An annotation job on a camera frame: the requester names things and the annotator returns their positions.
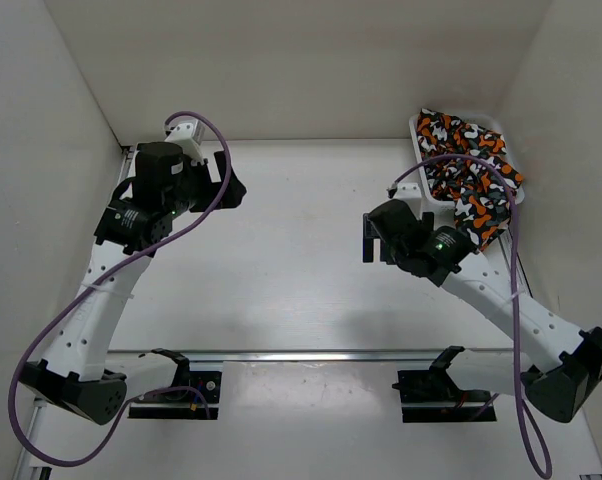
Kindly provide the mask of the orange camouflage shorts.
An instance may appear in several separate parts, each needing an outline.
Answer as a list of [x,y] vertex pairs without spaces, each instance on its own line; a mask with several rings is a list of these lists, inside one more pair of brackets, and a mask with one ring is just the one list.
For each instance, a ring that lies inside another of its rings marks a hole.
[[[421,158],[459,153],[490,164],[516,195],[523,175],[506,160],[501,133],[457,116],[423,108],[417,120]],[[510,205],[503,186],[485,166],[461,157],[424,167],[432,197],[453,201],[454,224],[481,250],[508,228]]]

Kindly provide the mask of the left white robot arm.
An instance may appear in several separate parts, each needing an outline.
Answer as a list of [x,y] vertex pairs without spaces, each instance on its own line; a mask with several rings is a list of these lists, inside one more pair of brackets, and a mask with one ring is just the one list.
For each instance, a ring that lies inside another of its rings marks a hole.
[[190,368],[180,353],[158,348],[131,361],[106,357],[137,281],[174,235],[174,220],[241,204],[247,190],[228,153],[223,148],[214,154],[221,176],[215,182],[207,161],[182,146],[150,142],[137,147],[133,172],[114,189],[95,230],[80,301],[63,317],[42,358],[25,364],[22,385],[97,425],[109,423],[126,401],[148,392],[158,390],[169,400],[187,395]]

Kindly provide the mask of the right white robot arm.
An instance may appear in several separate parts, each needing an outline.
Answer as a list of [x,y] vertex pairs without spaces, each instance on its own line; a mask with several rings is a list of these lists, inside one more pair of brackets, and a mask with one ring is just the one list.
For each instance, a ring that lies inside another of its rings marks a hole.
[[417,218],[410,206],[389,200],[363,217],[363,260],[381,260],[454,295],[519,347],[487,357],[461,346],[446,348],[430,365],[433,393],[451,400],[468,390],[522,395],[546,417],[570,422],[602,381],[602,328],[583,330],[546,309],[492,268],[460,231]]

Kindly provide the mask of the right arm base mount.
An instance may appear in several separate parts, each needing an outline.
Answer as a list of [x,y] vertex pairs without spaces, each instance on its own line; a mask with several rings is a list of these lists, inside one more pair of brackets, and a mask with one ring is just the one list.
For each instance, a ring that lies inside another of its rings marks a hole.
[[400,370],[392,388],[399,394],[405,424],[497,421],[491,392],[460,390],[429,370]]

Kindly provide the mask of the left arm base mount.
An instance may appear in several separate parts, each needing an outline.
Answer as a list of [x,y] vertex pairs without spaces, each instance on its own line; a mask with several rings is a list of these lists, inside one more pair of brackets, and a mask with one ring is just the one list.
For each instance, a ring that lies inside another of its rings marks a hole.
[[132,403],[128,418],[134,420],[217,420],[223,367],[218,362],[191,362],[188,385],[194,391],[179,390],[153,394]]

